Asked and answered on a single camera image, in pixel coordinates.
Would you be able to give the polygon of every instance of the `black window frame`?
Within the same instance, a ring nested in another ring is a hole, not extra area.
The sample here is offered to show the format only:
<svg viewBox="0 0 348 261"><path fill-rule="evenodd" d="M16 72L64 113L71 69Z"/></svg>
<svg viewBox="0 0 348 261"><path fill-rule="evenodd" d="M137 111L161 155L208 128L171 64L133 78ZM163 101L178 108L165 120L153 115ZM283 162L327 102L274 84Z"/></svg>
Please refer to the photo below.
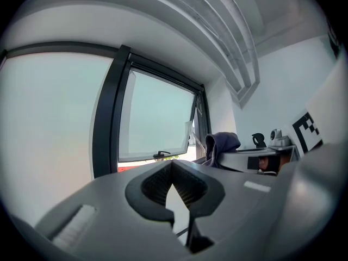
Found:
<svg viewBox="0 0 348 261"><path fill-rule="evenodd" d="M195 109L197 107L197 102L199 100L204 101L203 96L204 86L195 83L193 80L183 76L182 74L164 66L155 61L149 60L145 57L142 57L135 53L130 53L128 58L128 63L126 64L127 68L123 71L123 78L121 80L118 96L115 101L115 109L114 109L114 118L113 118L113 128L111 130L110 137L110 171L111 173L118 172L118 163L119 163L119 133L120 133L120 122L121 122L121 113L123 106L123 98L126 91L126 85L128 81L129 72L131 69L136 69L139 71L143 71L145 73L151 74L153 76L158 77L159 79L163 79L168 83L172 83L175 86L182 87L192 93L195 94L194 102L192 104L192 110L190 115L190 121L194 120ZM205 122L205 125L209 124L209 119L205 116L201 118L201 121ZM206 133L202 133L202 140L205 139L206 134L210 133L210 127L203 126L203 130L207 130Z"/></svg>
<svg viewBox="0 0 348 261"><path fill-rule="evenodd" d="M178 85L195 94L190 120L194 120L195 111L199 108L202 115L199 115L200 117L198 119L200 131L197 137L205 146L205 136L211 133L211 130L207 98L203 85L197 84L173 69L136 53L132 53L132 49L125 45L115 48L88 42L41 42L14 48L9 51L3 50L0 54L0 63L3 64L6 59L16 56L46 52L83 53L108 57L113 60L102 86L94 120L92 137L94 179L118 172L118 147L122 105L128 75L132 68L153 74L166 82Z"/></svg>

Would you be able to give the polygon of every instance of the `person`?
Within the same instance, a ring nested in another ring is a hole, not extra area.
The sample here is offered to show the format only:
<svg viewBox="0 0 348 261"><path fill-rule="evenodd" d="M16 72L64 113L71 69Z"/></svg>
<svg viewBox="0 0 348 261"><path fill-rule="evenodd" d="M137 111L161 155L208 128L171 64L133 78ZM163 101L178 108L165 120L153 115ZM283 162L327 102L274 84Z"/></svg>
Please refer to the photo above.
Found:
<svg viewBox="0 0 348 261"><path fill-rule="evenodd" d="M291 155L259 157L259 172L277 175L290 158Z"/></svg>

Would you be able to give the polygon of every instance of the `curved ceiling beam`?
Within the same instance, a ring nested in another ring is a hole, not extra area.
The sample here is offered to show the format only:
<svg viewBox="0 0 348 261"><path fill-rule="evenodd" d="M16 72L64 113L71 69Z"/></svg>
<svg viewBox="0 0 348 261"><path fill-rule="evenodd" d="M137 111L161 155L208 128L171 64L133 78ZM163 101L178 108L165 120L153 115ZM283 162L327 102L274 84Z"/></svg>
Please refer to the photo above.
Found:
<svg viewBox="0 0 348 261"><path fill-rule="evenodd" d="M163 7L170 7L172 10L176 12L176 14L180 14L182 18L184 17L191 23L191 25L189 25L187 22L184 22L183 25L173 24L174 21L170 21L168 17L164 18L163 15L162 18L159 19L164 21L171 27L179 30L179 32L183 33L189 39L192 39L193 43L195 43L196 46L200 47L202 52L205 53L208 57L210 57L215 64L217 64L217 66L221 69L222 74L226 78L227 82L229 83L229 86L233 89L233 97L237 98L236 100L240 100L242 96L244 97L245 90L251 87L251 78L246 68L243 55L233 34L224 22L223 18L207 2L207 0L156 1L162 3ZM118 0L113 1L112 3L118 4ZM147 13L142 8L137 10ZM147 14L150 14L156 18L158 18L157 16L160 15L160 13L154 14L154 12ZM188 34L187 28L190 28L190 26L195 27L195 33ZM196 38L195 40L195 36L193 36L193 34L197 33L197 30L200 31L201 36L204 35L206 38L206 40L204 41L206 44L203 46L202 37L199 41L197 41L198 38ZM238 81L238 78L233 69L234 64L237 64L240 76L243 80L245 87L242 87L240 85L240 82Z"/></svg>
<svg viewBox="0 0 348 261"><path fill-rule="evenodd" d="M235 0L238 7L242 9L243 16L252 33L262 35L266 31L266 24L263 21L259 7L255 0Z"/></svg>
<svg viewBox="0 0 348 261"><path fill-rule="evenodd" d="M38 11L11 26L3 40L8 50L49 41L81 41L111 47L126 44L132 47L133 53L168 66L200 84L223 75L180 32L151 16L119 5L83 3Z"/></svg>
<svg viewBox="0 0 348 261"><path fill-rule="evenodd" d="M154 5L153 3L150 3L151 1L158 1L161 5ZM234 74L231 63L224 54L220 44L211 35L211 31L175 5L172 1L168 0L27 0L17 12L12 24L23 17L40 10L61 5L81 4L86 2L123 5L158 18L159 21L163 21L190 39L192 43L195 44L197 48L200 48L200 51L215 64L223 76L232 76ZM151 11L149 4L151 4L152 8L156 11Z"/></svg>
<svg viewBox="0 0 348 261"><path fill-rule="evenodd" d="M251 35L249 26L246 23L246 20L243 14L241 13L238 5L236 4L235 0L220 0L220 1L226 6L227 10L233 16L238 28L240 29L240 32L243 36L247 51L251 59L251 63L254 70L255 81L256 83L259 83L260 82L259 63L257 59L255 43Z"/></svg>
<svg viewBox="0 0 348 261"><path fill-rule="evenodd" d="M241 53L241 50L231 33L230 29L227 27L226 23L223 21L221 16L215 11L215 9L208 3L207 0L179 0L184 3L191 11L196 13L199 19L204 20L204 23L209 24L217 34L218 39L222 44L228 49L229 54L232 56L229 58L231 64L236 63L240 74L242 76L244 85L246 87L251 86L251 79L249 72L246 68L246 64ZM236 88L236 82L234 82L234 77L227 78L230 84L238 92L241 88Z"/></svg>

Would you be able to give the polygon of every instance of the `white wall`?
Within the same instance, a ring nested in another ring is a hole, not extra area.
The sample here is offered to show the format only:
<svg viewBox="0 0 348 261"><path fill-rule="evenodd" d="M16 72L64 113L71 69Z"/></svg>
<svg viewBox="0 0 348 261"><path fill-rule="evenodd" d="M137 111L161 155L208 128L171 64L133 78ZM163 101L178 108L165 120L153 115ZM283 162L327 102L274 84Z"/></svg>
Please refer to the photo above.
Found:
<svg viewBox="0 0 348 261"><path fill-rule="evenodd" d="M236 132L232 98L223 77L215 78L206 86L212 133Z"/></svg>
<svg viewBox="0 0 348 261"><path fill-rule="evenodd" d="M266 144L275 128L287 125L305 109L335 64L328 37L318 37L259 58L260 84L241 110L233 104L241 148L255 148L251 135Z"/></svg>
<svg viewBox="0 0 348 261"><path fill-rule="evenodd" d="M307 110L324 143L348 139L348 57L341 53L330 76L307 103Z"/></svg>
<svg viewBox="0 0 348 261"><path fill-rule="evenodd" d="M111 61L39 53L0 70L0 195L32 226L92 179L91 129Z"/></svg>

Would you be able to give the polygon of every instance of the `window handle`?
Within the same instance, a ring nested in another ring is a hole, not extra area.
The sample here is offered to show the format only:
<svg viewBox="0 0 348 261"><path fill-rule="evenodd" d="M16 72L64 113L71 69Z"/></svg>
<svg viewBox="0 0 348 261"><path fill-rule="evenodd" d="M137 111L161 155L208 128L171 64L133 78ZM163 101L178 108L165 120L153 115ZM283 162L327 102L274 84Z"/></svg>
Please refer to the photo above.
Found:
<svg viewBox="0 0 348 261"><path fill-rule="evenodd" d="M153 157L154 157L155 159L162 158L162 157L164 157L164 154L163 154L163 153L170 154L170 152L158 151L158 153L157 153L157 154L154 154Z"/></svg>

